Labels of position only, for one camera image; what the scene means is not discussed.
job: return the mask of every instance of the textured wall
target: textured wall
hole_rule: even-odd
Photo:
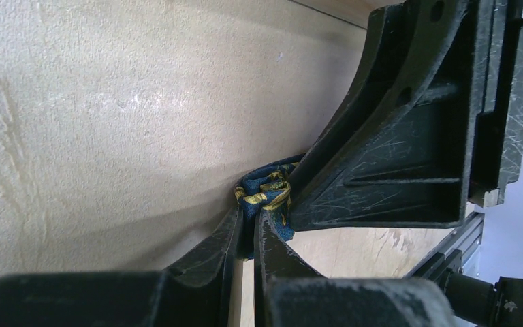
[[[364,35],[286,0],[0,0],[0,275],[175,260],[317,137]]]

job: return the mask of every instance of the yellow pattern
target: yellow pattern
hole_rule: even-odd
[[[283,178],[282,177],[282,174],[279,170],[275,171],[275,172],[272,172],[271,174],[268,175],[268,177],[272,180],[272,181],[275,181],[276,179],[278,178]]]
[[[241,186],[236,187],[236,199],[239,200],[242,196],[245,196],[245,190]]]
[[[263,184],[259,187],[262,191],[277,191],[278,189],[282,189],[284,187],[284,181],[276,181],[271,182],[268,184]]]
[[[284,188],[282,194],[278,195],[273,201],[265,205],[263,208],[266,210],[275,210],[281,206],[285,199],[289,198],[289,192],[291,191],[291,186],[288,182],[284,182]]]
[[[245,196],[244,197],[245,202],[247,202],[249,204],[262,203],[263,201],[265,201],[267,199],[268,199],[268,197],[265,194],[263,194],[263,193],[258,193],[258,194],[254,194],[252,196]]]

